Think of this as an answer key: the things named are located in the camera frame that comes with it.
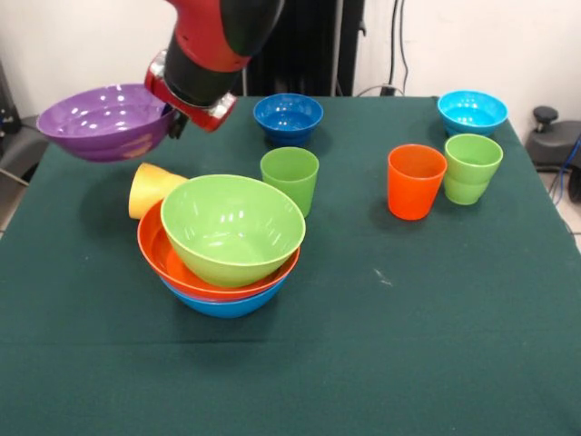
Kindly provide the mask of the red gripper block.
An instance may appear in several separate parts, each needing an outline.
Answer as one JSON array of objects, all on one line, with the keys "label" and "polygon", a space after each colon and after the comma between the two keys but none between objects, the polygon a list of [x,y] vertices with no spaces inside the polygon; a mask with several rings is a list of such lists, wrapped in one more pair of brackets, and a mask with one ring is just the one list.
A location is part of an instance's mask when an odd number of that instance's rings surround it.
[{"label": "red gripper block", "polygon": [[231,114],[237,103],[237,97],[227,93],[209,107],[187,103],[171,91],[165,83],[163,74],[166,55],[167,50],[162,50],[153,58],[146,72],[144,86],[152,95],[165,103],[163,114],[173,114],[168,129],[169,137],[179,139],[188,122],[193,122],[206,132],[214,132]]}]

